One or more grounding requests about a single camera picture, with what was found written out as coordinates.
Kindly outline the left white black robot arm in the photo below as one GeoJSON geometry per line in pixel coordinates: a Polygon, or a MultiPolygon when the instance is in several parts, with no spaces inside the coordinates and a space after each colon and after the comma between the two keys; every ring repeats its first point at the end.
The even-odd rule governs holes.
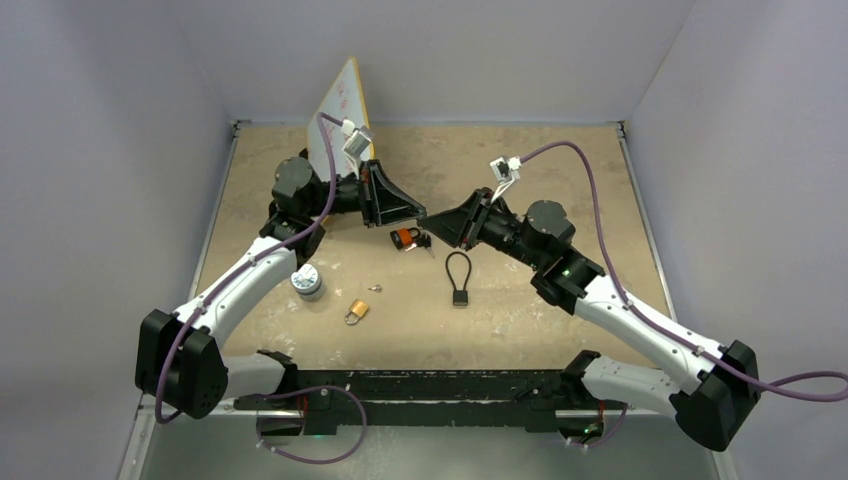
{"type": "Polygon", "coordinates": [[[140,326],[135,384],[154,398],[165,424],[175,415],[207,416],[224,399],[260,395],[272,408],[297,399],[286,356],[260,352],[224,358],[222,345],[257,304],[315,254],[330,215],[359,213],[368,228],[425,216],[423,204],[392,183],[377,160],[322,180],[308,159],[275,171],[269,218],[247,251],[197,297],[171,311],[152,310],[140,326]],[[165,415],[170,406],[174,415],[165,415]]]}

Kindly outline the black cable padlock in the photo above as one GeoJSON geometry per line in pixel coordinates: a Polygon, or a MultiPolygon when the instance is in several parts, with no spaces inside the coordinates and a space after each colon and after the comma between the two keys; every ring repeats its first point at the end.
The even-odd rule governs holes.
{"type": "Polygon", "coordinates": [[[466,253],[461,251],[451,252],[445,259],[444,267],[452,288],[452,305],[457,308],[466,308],[469,304],[468,284],[471,279],[473,269],[471,259],[466,253]],[[466,275],[462,285],[459,285],[451,273],[450,262],[453,258],[461,258],[466,262],[466,275]]]}

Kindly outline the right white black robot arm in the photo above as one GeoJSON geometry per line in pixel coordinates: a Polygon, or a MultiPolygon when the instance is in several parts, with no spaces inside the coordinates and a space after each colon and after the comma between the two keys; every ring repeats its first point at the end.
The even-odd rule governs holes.
{"type": "Polygon", "coordinates": [[[561,381],[569,404],[613,400],[653,411],[672,418],[699,445],[723,452],[759,402],[760,392],[729,371],[756,377],[753,349],[688,330],[617,289],[602,266],[573,247],[576,228],[561,204],[538,200],[518,216],[481,188],[417,225],[451,247],[485,244],[530,267],[542,300],[613,334],[653,364],[640,367],[595,353],[578,359],[578,370],[561,381]]]}

